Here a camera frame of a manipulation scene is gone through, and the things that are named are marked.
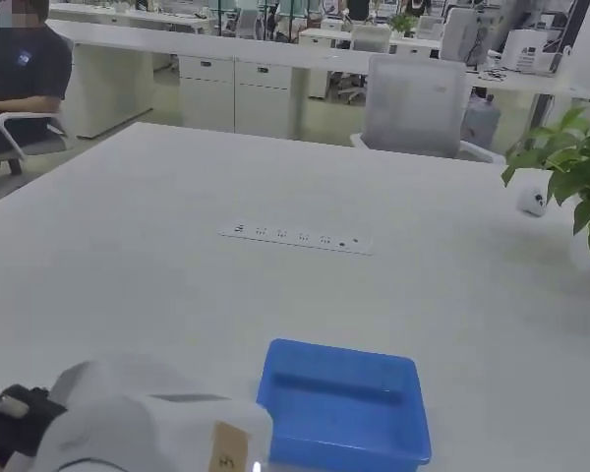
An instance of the blue tray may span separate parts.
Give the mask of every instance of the blue tray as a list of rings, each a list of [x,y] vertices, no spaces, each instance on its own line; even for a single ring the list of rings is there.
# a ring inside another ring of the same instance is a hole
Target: blue tray
[[[415,472],[431,460],[410,359],[275,339],[257,402],[270,460],[335,472]]]

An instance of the white cabinet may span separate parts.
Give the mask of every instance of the white cabinet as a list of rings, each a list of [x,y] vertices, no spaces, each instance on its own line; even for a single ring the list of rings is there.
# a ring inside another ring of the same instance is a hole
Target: white cabinet
[[[234,61],[180,57],[179,76],[184,126],[233,133]]]
[[[234,133],[234,85],[180,79],[180,106],[184,126]]]
[[[236,85],[236,133],[290,138],[288,90]]]
[[[322,30],[343,30],[343,21],[334,19],[334,18],[326,18],[322,20]]]
[[[292,68],[252,62],[236,62],[236,84],[285,89],[291,87]]]
[[[77,136],[95,138],[149,111],[154,92],[150,53],[77,44],[62,109]]]
[[[320,37],[300,36],[299,43],[304,46],[332,48],[332,40]],[[308,84],[308,96],[313,98],[325,98],[325,92],[329,82],[329,71],[314,70],[310,72]]]
[[[307,72],[285,66],[236,62],[236,133],[297,139]]]

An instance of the chair back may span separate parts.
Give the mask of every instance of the chair back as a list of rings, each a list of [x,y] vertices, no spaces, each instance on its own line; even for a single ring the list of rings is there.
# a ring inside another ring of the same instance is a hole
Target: chair back
[[[236,23],[236,37],[256,39],[256,23],[258,22],[257,9],[243,9],[238,14]]]
[[[355,51],[387,53],[391,29],[372,25],[354,25],[352,28],[352,49]]]
[[[455,158],[464,99],[464,64],[372,56],[362,140],[373,149]]]
[[[443,18],[423,15],[417,23],[415,37],[418,39],[439,40],[443,33]]]

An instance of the electrical outlet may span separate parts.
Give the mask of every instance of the electrical outlet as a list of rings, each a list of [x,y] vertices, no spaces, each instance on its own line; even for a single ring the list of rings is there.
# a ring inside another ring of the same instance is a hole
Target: electrical outlet
[[[372,254],[372,241],[361,236],[339,237],[329,232],[315,232],[291,229],[283,226],[237,223],[227,226],[219,233],[221,236],[287,244],[303,248],[324,249],[342,253]]]

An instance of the office chair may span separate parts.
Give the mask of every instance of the office chair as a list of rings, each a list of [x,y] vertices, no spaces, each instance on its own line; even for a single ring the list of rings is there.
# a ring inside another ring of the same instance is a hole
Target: office chair
[[[429,17],[423,15],[420,17],[415,29],[415,37],[418,39],[431,39],[439,41],[442,39],[443,18]]]
[[[370,148],[480,162],[504,157],[461,141],[465,65],[438,59],[375,55],[370,59],[363,133],[356,148]]]
[[[74,43],[67,37],[63,37],[70,50],[74,49]],[[48,133],[44,140],[27,146],[20,146],[13,138],[6,123],[9,120],[39,120],[50,119]],[[34,155],[51,154],[63,152],[73,148],[77,143],[77,137],[72,133],[66,120],[59,111],[58,113],[28,113],[8,112],[0,114],[0,132],[11,145],[12,149],[0,153],[0,162],[8,162],[12,175],[22,174],[21,162]]]
[[[380,52],[389,51],[389,40],[391,39],[391,29],[377,26],[354,25],[352,28],[352,49],[355,51]],[[366,79],[360,78],[360,85],[357,87],[346,88],[338,91],[338,95],[349,93],[347,103],[351,103],[354,98],[364,95],[366,91]]]
[[[260,39],[263,33],[258,31],[258,10],[242,9],[238,13],[238,22],[236,23],[236,37],[245,39]]]

